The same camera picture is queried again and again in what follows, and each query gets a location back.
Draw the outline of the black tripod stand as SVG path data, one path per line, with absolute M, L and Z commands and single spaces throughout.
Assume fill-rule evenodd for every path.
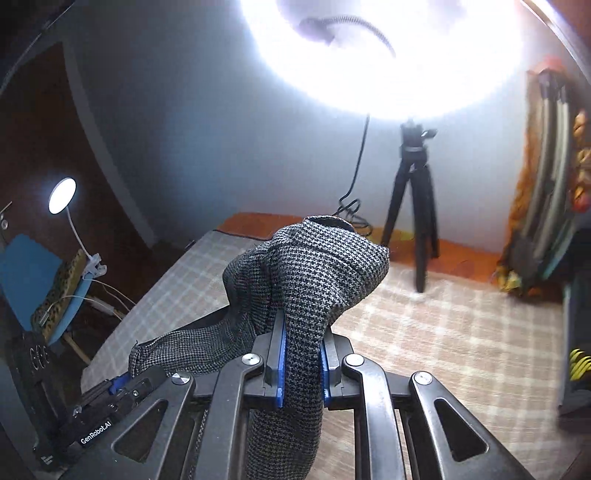
M 426 289 L 429 259 L 440 256 L 440 238 L 436 212 L 436 199 L 429 155 L 425 145 L 436 137 L 436 129 L 425 129 L 409 120 L 401 125 L 401 162 L 394 177 L 394 187 L 388 209 L 381 245 L 388 247 L 398 220 L 407 185 L 411 186 L 415 238 L 415 288 L 418 293 Z

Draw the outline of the orange patterned hanging cloth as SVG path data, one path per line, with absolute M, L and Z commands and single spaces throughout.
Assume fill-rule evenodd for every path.
M 548 297 L 577 233 L 590 228 L 590 115 L 556 59 L 527 72 L 522 168 L 497 263 L 499 289 Z

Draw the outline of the white clip desk lamp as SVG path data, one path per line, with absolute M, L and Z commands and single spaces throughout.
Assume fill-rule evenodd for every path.
M 102 263 L 101 256 L 96 253 L 91 255 L 84 245 L 76 226 L 73 222 L 69 205 L 73 200 L 77 189 L 77 183 L 72 177 L 64 177 L 53 187 L 48 199 L 48 211 L 51 215 L 65 213 L 74 237 L 86 257 L 86 266 L 83 275 L 90 275 L 93 279 L 104 276 L 107 266 Z

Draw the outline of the grey houndstooth pant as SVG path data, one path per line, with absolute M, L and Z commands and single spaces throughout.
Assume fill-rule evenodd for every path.
M 370 295 L 389 271 L 389 251 L 337 217 L 305 218 L 238 255 L 222 282 L 229 312 L 212 326 L 198 323 L 135 345 L 128 371 L 152 366 L 171 375 L 221 370 L 252 350 L 283 312 L 287 330 L 283 407 L 250 415 L 246 476 L 304 479 L 322 431 L 320 349 L 325 330 Z

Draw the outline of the blue chair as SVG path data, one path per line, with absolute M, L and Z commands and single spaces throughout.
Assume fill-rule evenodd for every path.
M 1 254 L 1 294 L 24 330 L 36 333 L 31 326 L 31 315 L 45 299 L 62 262 L 58 256 L 24 234 L 14 237 Z M 40 334 L 47 345 L 64 340 L 85 364 L 90 363 L 90 358 L 73 340 L 69 329 L 86 299 L 92 279 L 90 275 L 82 274 L 73 300 L 49 342 Z

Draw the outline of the checked beige bed sheet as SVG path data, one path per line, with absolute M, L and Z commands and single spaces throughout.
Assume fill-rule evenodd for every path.
M 253 241 L 208 232 L 124 317 L 82 373 L 81 387 L 123 373 L 131 348 L 221 308 L 221 275 Z M 562 310 L 434 274 L 425 293 L 392 265 L 335 323 L 359 353 L 401 375 L 434 374 L 538 479 L 560 478 L 578 451 L 559 431 Z

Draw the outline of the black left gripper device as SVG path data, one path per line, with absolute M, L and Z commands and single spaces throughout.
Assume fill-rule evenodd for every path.
M 72 406 L 49 396 L 45 386 L 37 384 L 31 420 L 37 433 L 36 459 L 48 471 L 75 463 L 165 379 L 163 369 L 157 366 L 136 377 L 125 373 L 99 383 Z

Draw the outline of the yellow black patterned cloth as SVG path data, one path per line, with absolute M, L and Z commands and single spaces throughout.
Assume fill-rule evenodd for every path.
M 46 342 L 65 316 L 86 265 L 87 256 L 82 249 L 71 260 L 62 262 L 45 299 L 31 315 L 33 331 L 41 334 Z

